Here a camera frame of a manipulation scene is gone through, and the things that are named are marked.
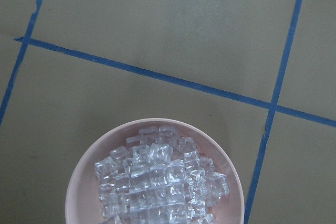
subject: tiled floor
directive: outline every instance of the tiled floor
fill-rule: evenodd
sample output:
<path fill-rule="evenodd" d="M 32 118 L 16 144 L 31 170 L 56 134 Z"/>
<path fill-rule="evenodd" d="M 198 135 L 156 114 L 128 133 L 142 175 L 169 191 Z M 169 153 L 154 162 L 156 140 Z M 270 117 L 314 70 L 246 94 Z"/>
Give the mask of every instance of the tiled floor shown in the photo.
<path fill-rule="evenodd" d="M 85 150 L 150 117 L 222 146 L 245 223 L 333 223 L 335 0 L 44 0 L 14 41 L 35 1 L 0 0 L 1 223 L 64 222 Z"/>

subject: clear ice cube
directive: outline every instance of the clear ice cube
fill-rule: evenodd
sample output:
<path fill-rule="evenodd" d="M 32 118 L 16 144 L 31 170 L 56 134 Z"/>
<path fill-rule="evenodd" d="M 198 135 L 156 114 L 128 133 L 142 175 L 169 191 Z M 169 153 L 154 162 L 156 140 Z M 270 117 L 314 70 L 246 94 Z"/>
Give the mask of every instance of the clear ice cube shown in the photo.
<path fill-rule="evenodd" d="M 124 194 L 110 193 L 103 204 L 103 211 L 106 212 L 106 217 L 127 212 Z"/>
<path fill-rule="evenodd" d="M 168 184 L 166 177 L 166 169 L 167 166 L 165 164 L 157 164 L 149 168 L 151 183 L 153 186 L 163 186 Z"/>
<path fill-rule="evenodd" d="M 128 149 L 132 148 L 133 146 L 137 146 L 140 144 L 140 136 L 132 136 L 126 138 L 126 147 Z"/>
<path fill-rule="evenodd" d="M 170 224 L 187 224 L 185 203 L 168 204 L 166 209 Z"/>
<path fill-rule="evenodd" d="M 108 219 L 101 221 L 99 224 L 122 224 L 122 223 L 119 219 L 119 216 L 116 215 L 116 216 L 111 216 Z"/>
<path fill-rule="evenodd" d="M 209 186 L 212 192 L 216 193 L 216 195 L 223 196 L 230 193 L 226 180 L 226 175 L 214 172 L 209 175 L 208 179 Z"/>
<path fill-rule="evenodd" d="M 167 203 L 167 193 L 164 186 L 148 188 L 148 196 L 152 207 L 165 205 Z"/>
<path fill-rule="evenodd" d="M 102 186 L 111 186 L 114 187 L 114 181 L 115 177 L 117 177 L 118 171 L 115 171 L 114 173 L 110 174 L 109 176 L 104 177 L 101 180 L 101 185 Z"/>
<path fill-rule="evenodd" d="M 152 144 L 150 148 L 150 160 L 155 163 L 170 163 L 173 148 L 168 144 Z"/>
<path fill-rule="evenodd" d="M 184 153 L 184 165 L 187 173 L 190 173 L 192 170 L 200 169 L 201 166 L 198 150 Z"/>
<path fill-rule="evenodd" d="M 149 209 L 150 224 L 169 224 L 169 218 L 166 212 L 166 205 L 151 207 Z"/>
<path fill-rule="evenodd" d="M 219 202 L 219 196 L 216 192 L 212 192 L 208 189 L 207 194 L 205 195 L 205 206 L 214 207 L 217 206 Z"/>
<path fill-rule="evenodd" d="M 131 222 L 131 216 L 129 214 L 119 215 L 121 224 L 133 224 Z"/>
<path fill-rule="evenodd" d="M 117 163 L 111 157 L 107 157 L 94 164 L 94 171 L 96 172 L 96 176 L 102 179 L 114 173 L 117 170 L 116 167 Z"/>
<path fill-rule="evenodd" d="M 204 216 L 202 224 L 217 224 L 217 222 L 212 214 L 207 214 Z"/>
<path fill-rule="evenodd" d="M 181 137 L 177 149 L 181 153 L 192 152 L 197 150 L 195 141 L 191 137 Z"/>
<path fill-rule="evenodd" d="M 131 212 L 132 224 L 148 224 L 149 223 L 149 211 L 147 208 L 139 209 L 137 212 Z"/>
<path fill-rule="evenodd" d="M 204 199 L 207 188 L 204 169 L 192 170 L 188 177 L 188 184 L 192 195 L 197 199 Z"/>
<path fill-rule="evenodd" d="M 105 201 L 110 193 L 114 190 L 114 186 L 104 185 L 100 186 L 98 189 L 98 198 L 101 201 Z"/>
<path fill-rule="evenodd" d="M 167 179 L 169 183 L 186 182 L 185 165 L 183 162 L 171 162 L 167 166 Z"/>
<path fill-rule="evenodd" d="M 131 186 L 133 189 L 148 188 L 151 183 L 151 177 L 147 167 L 135 170 L 131 173 Z"/>
<path fill-rule="evenodd" d="M 159 129 L 156 126 L 150 128 L 140 129 L 140 144 L 151 145 L 156 143 L 156 139 L 159 135 Z"/>
<path fill-rule="evenodd" d="M 130 211 L 139 211 L 139 209 L 147 208 L 149 205 L 149 197 L 147 189 L 130 190 L 128 193 Z"/>
<path fill-rule="evenodd" d="M 131 153 L 125 146 L 120 146 L 110 151 L 110 157 L 112 157 L 116 163 L 121 164 L 124 159 L 131 157 Z"/>
<path fill-rule="evenodd" d="M 114 186 L 117 192 L 123 191 L 127 193 L 130 188 L 130 174 L 122 173 L 117 175 L 114 180 Z"/>
<path fill-rule="evenodd" d="M 168 203 L 185 202 L 183 183 L 171 183 L 166 187 Z"/>
<path fill-rule="evenodd" d="M 211 158 L 203 156 L 199 158 L 199 164 L 204 168 L 205 174 L 212 173 L 216 169 L 214 161 Z"/>
<path fill-rule="evenodd" d="M 177 129 L 173 126 L 162 126 L 159 128 L 159 137 L 157 143 L 169 144 L 172 147 L 177 147 L 177 140 L 180 135 Z"/>
<path fill-rule="evenodd" d="M 192 199 L 187 203 L 188 215 L 192 218 L 201 218 L 206 214 L 205 203 L 202 200 Z"/>
<path fill-rule="evenodd" d="M 132 147 L 133 165 L 147 165 L 149 163 L 149 149 L 146 144 Z"/>
<path fill-rule="evenodd" d="M 144 165 L 139 165 L 137 163 L 134 163 L 134 160 L 132 157 L 129 157 L 125 159 L 123 162 L 123 168 L 125 173 L 131 173 L 133 171 L 139 170 L 141 168 L 144 168 Z"/>

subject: blue tape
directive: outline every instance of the blue tape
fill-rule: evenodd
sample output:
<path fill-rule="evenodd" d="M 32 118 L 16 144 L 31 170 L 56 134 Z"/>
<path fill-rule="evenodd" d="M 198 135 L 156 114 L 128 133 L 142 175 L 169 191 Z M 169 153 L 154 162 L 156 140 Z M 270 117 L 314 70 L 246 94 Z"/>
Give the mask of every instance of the blue tape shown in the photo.
<path fill-rule="evenodd" d="M 17 73 L 19 71 L 21 63 L 22 63 L 23 58 L 25 56 L 25 53 L 27 51 L 27 47 L 29 45 L 29 41 L 30 41 L 30 38 L 31 38 L 33 30 L 34 30 L 35 22 L 36 22 L 38 13 L 40 11 L 42 2 L 43 2 L 43 0 L 36 0 L 36 10 L 35 10 L 34 13 L 32 13 L 32 15 L 30 17 L 30 20 L 29 20 L 29 24 L 28 24 L 27 29 L 26 29 L 26 34 L 22 38 L 22 45 L 20 47 L 20 51 L 18 53 L 18 56 L 17 56 L 16 62 L 15 62 L 11 77 L 9 79 L 9 82 L 8 82 L 8 85 L 7 85 L 7 88 L 6 88 L 5 95 L 2 99 L 1 106 L 0 106 L 0 126 L 2 124 L 2 121 L 3 121 L 4 115 L 5 115 L 9 100 L 10 100 L 11 95 L 12 95 L 12 90 L 13 90 L 13 87 L 14 87 L 14 83 L 15 83 Z"/>
<path fill-rule="evenodd" d="M 15 40 L 16 41 L 22 41 L 22 38 L 16 38 Z M 56 45 L 53 45 L 53 44 L 50 44 L 50 43 L 47 43 L 47 42 L 43 42 L 43 41 L 40 41 L 40 40 L 35 40 L 35 39 L 31 39 L 29 43 L 33 46 L 41 47 L 41 48 L 56 51 L 56 52 L 61 52 L 61 53 L 66 54 L 66 55 L 70 55 L 70 56 L 74 56 L 74 57 L 77 57 L 77 58 L 80 58 L 80 59 L 100 63 L 100 64 L 103 64 L 103 65 L 106 65 L 106 66 L 122 69 L 122 70 L 125 70 L 125 71 L 128 71 L 128 72 L 137 73 L 137 74 L 140 74 L 142 76 L 151 77 L 151 78 L 154 78 L 154 79 L 158 79 L 158 80 L 166 81 L 166 82 L 169 82 L 169 83 L 177 84 L 177 85 L 180 85 L 180 86 L 183 86 L 183 87 L 195 89 L 195 90 L 202 91 L 202 92 L 205 92 L 205 93 L 214 94 L 214 95 L 217 95 L 217 96 L 220 96 L 220 97 L 229 98 L 229 99 L 232 99 L 232 100 L 235 100 L 235 101 L 251 104 L 251 105 L 261 107 L 261 108 L 264 108 L 264 109 L 269 108 L 269 103 L 268 102 L 264 102 L 264 101 L 257 100 L 257 99 L 254 99 L 254 98 L 246 97 L 246 96 L 240 95 L 240 94 L 235 94 L 235 93 L 228 92 L 228 91 L 225 91 L 225 90 L 212 88 L 212 87 L 202 85 L 202 84 L 199 84 L 199 83 L 196 83 L 196 82 L 187 81 L 187 80 L 183 80 L 183 79 L 172 77 L 172 76 L 167 76 L 167 75 L 162 74 L 162 73 L 157 73 L 157 72 L 154 72 L 154 71 L 151 71 L 151 70 L 135 67 L 135 66 L 125 64 L 125 63 L 121 63 L 121 62 L 118 62 L 118 61 L 115 61 L 115 60 L 110 60 L 110 59 L 98 57 L 98 56 L 95 56 L 95 55 L 86 54 L 84 52 L 80 52 L 80 51 L 76 51 L 76 50 L 66 49 L 66 48 L 63 48 L 63 47 L 59 47 L 59 46 L 56 46 Z"/>
<path fill-rule="evenodd" d="M 296 116 L 297 118 L 303 118 L 303 119 L 306 119 L 306 120 L 309 120 L 309 121 L 312 121 L 312 122 L 328 125 L 328 126 L 331 126 L 331 127 L 336 127 L 336 120 L 323 118 L 321 116 L 309 114 L 309 113 L 302 112 L 302 111 L 299 111 L 299 110 L 294 110 L 294 109 L 290 109 L 290 108 L 283 107 L 283 106 L 277 106 L 277 112 L 287 114 L 287 115 Z"/>
<path fill-rule="evenodd" d="M 250 214 L 251 214 L 251 209 L 252 209 L 254 196 L 255 196 L 258 181 L 259 181 L 259 176 L 260 176 L 261 168 L 262 168 L 263 162 L 264 162 L 266 145 L 267 145 L 267 141 L 269 139 L 269 134 L 270 134 L 270 131 L 271 131 L 271 128 L 272 128 L 274 115 L 275 115 L 275 112 L 276 112 L 276 108 L 277 108 L 277 104 L 278 104 L 279 96 L 280 96 L 280 91 L 281 91 L 281 87 L 282 87 L 282 83 L 283 83 L 283 78 L 285 76 L 285 71 L 286 71 L 286 67 L 287 67 L 287 63 L 288 63 L 288 59 L 289 59 L 289 54 L 290 54 L 290 50 L 291 50 L 294 35 L 295 35 L 295 30 L 296 30 L 297 23 L 298 23 L 301 4 L 302 4 L 302 0 L 296 0 L 294 10 L 293 10 L 292 19 L 291 19 L 289 30 L 288 30 L 288 35 L 287 35 L 287 39 L 286 39 L 284 52 L 283 52 L 282 58 L 281 58 L 281 63 L 280 63 L 280 67 L 279 67 L 277 81 L 275 83 L 271 104 L 269 106 L 269 110 L 268 110 L 268 114 L 267 114 L 267 118 L 266 118 L 265 133 L 261 138 L 258 157 L 257 157 L 257 160 L 256 160 L 256 165 L 255 165 L 255 168 L 254 168 L 250 189 L 249 189 L 246 204 L 245 204 L 245 216 L 244 216 L 244 223 L 245 224 L 248 223 L 248 220 L 249 220 L 249 217 L 250 217 Z"/>

